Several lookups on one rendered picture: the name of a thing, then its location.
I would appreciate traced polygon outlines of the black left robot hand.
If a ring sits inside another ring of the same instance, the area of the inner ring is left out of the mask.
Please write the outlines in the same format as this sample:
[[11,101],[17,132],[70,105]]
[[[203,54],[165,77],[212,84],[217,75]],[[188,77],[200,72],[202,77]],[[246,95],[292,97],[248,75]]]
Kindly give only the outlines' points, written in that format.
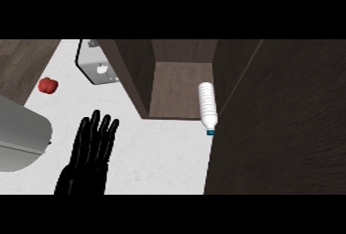
[[57,195],[100,196],[106,192],[109,163],[113,153],[119,119],[95,110],[85,117],[72,148],[72,160],[55,185]]

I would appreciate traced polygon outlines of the dark wooden cabinet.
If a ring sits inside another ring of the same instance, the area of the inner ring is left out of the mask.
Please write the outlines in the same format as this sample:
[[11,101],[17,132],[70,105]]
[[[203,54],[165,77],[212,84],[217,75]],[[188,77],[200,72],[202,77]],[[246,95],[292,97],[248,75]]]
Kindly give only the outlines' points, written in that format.
[[200,119],[199,85],[215,88],[225,110],[261,48],[259,39],[103,39],[103,51],[140,116]]

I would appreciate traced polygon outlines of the white plastic water bottle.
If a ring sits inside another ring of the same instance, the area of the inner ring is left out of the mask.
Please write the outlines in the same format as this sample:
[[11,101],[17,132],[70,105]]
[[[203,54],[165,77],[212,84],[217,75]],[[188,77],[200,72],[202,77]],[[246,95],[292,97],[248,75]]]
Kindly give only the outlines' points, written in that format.
[[217,135],[218,111],[214,85],[209,82],[199,84],[200,118],[208,135]]

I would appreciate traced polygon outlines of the dark wooden cabinet door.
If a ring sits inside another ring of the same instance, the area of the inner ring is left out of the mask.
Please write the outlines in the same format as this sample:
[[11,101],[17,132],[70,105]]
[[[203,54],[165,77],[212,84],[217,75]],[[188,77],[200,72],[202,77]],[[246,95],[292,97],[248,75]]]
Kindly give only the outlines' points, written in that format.
[[221,114],[205,193],[346,194],[346,39],[261,42]]

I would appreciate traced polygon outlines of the pale grey rounded appliance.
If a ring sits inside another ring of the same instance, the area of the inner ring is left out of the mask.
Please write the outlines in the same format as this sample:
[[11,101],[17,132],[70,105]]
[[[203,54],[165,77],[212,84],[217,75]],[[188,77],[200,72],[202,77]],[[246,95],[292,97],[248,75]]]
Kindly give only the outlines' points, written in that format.
[[0,95],[0,172],[29,167],[52,140],[49,120]]

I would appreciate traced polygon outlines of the red bell pepper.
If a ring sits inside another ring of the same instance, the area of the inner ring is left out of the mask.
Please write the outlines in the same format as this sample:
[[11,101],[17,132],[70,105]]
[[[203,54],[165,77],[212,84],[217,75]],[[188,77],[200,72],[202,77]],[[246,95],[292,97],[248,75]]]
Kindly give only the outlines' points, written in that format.
[[39,83],[39,90],[47,94],[54,94],[58,88],[58,81],[49,77],[44,78]]

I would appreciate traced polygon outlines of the brown wooden panel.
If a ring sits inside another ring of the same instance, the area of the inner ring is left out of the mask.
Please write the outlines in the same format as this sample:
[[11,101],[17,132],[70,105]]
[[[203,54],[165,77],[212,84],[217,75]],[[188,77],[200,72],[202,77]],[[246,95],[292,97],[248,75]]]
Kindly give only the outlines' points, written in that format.
[[0,95],[24,105],[60,39],[0,39]]

